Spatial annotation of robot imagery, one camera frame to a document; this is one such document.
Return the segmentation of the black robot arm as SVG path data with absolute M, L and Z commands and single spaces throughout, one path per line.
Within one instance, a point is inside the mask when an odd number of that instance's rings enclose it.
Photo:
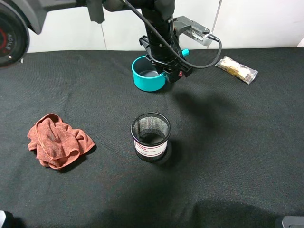
M 110 12 L 131 10 L 145 24 L 146 36 L 139 39 L 146 59 L 157 72 L 164 73 L 170 83 L 192 73 L 192 67 L 182 56 L 174 28 L 173 0 L 87 0 L 86 7 L 94 22 L 105 20 L 103 9 Z

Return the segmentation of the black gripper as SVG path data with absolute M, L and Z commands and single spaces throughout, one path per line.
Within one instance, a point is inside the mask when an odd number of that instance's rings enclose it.
M 172 52 L 156 38 L 149 38 L 144 35 L 139 38 L 139 43 L 143 46 L 147 52 L 146 58 L 156 68 L 156 71 L 160 74 L 166 73 L 166 80 L 169 83 L 175 83 L 178 79 L 178 73 L 182 71 L 185 77 L 188 77 L 192 73 L 192 68 L 182 63 Z

